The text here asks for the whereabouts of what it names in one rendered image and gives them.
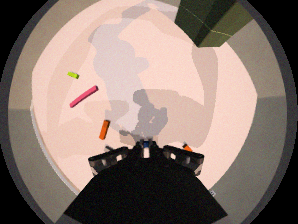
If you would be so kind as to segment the orange rod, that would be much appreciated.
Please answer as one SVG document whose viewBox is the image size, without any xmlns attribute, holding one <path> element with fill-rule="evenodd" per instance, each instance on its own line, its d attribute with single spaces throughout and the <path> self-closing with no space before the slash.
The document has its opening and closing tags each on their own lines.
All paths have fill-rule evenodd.
<svg viewBox="0 0 298 224">
<path fill-rule="evenodd" d="M 183 145 L 182 147 L 183 147 L 185 150 L 192 151 L 192 150 L 190 149 L 190 147 L 189 147 L 187 144 Z M 193 151 L 192 151 L 192 152 L 193 152 Z"/>
<path fill-rule="evenodd" d="M 100 132 L 100 136 L 99 136 L 100 139 L 104 140 L 106 138 L 106 134 L 107 134 L 109 125 L 110 125 L 110 121 L 104 120 L 103 125 L 102 125 L 102 129 L 101 129 L 101 132 Z"/>
</svg>

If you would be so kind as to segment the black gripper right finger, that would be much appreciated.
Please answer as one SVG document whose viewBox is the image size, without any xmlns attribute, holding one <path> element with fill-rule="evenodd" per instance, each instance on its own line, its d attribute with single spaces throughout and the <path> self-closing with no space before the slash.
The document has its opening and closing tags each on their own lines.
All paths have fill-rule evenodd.
<svg viewBox="0 0 298 224">
<path fill-rule="evenodd" d="M 148 139 L 149 157 L 152 157 L 153 166 L 169 167 L 169 161 L 191 168 L 196 176 L 199 176 L 202 170 L 204 155 L 171 145 L 165 145 L 159 148 L 156 141 Z M 151 152 L 151 154 L 150 154 Z M 171 154 L 175 155 L 175 159 L 171 158 Z M 165 156 L 164 156 L 165 155 Z"/>
</svg>

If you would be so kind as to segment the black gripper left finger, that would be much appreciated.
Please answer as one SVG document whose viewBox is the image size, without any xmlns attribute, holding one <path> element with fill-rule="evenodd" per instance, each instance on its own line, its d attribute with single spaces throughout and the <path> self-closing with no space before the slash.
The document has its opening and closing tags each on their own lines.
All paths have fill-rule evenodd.
<svg viewBox="0 0 298 224">
<path fill-rule="evenodd" d="M 121 155 L 122 159 L 117 161 L 117 156 Z M 126 158 L 125 158 L 126 157 Z M 138 166 L 139 157 L 144 158 L 144 139 L 136 142 L 132 149 L 123 146 L 99 155 L 88 158 L 88 162 L 93 176 L 101 170 L 111 167 L 121 162 L 121 167 Z M 122 161 L 123 160 L 123 161 Z"/>
</svg>

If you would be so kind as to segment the pink long rod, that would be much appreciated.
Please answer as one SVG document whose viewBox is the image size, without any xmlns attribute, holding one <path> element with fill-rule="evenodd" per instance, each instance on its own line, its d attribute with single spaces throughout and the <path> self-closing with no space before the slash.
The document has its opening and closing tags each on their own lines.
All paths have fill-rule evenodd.
<svg viewBox="0 0 298 224">
<path fill-rule="evenodd" d="M 83 94 L 81 94 L 78 98 L 76 98 L 73 102 L 70 103 L 70 108 L 75 107 L 77 104 L 79 104 L 81 101 L 92 95 L 93 93 L 98 91 L 98 86 L 93 86 Z"/>
</svg>

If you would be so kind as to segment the grey rod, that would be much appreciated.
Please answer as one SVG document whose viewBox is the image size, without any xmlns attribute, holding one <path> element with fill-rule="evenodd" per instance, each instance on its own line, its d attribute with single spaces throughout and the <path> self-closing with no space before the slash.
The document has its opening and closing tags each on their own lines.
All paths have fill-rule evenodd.
<svg viewBox="0 0 298 224">
<path fill-rule="evenodd" d="M 110 147 L 108 147 L 108 146 L 106 146 L 106 147 L 104 148 L 104 152 L 108 152 L 108 151 L 111 151 L 111 150 L 113 150 L 113 149 L 110 148 Z"/>
</svg>

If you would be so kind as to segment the lime green rod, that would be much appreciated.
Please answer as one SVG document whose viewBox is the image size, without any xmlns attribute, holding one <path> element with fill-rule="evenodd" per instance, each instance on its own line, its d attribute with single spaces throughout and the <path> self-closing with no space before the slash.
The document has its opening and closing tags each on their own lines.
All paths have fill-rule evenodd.
<svg viewBox="0 0 298 224">
<path fill-rule="evenodd" d="M 69 76 L 71 76 L 71 77 L 73 77 L 73 78 L 76 78 L 76 79 L 78 79 L 79 78 L 79 75 L 77 75 L 77 74 L 74 74 L 74 73 L 71 73 L 71 72 L 68 72 L 68 74 L 67 75 L 69 75 Z"/>
</svg>

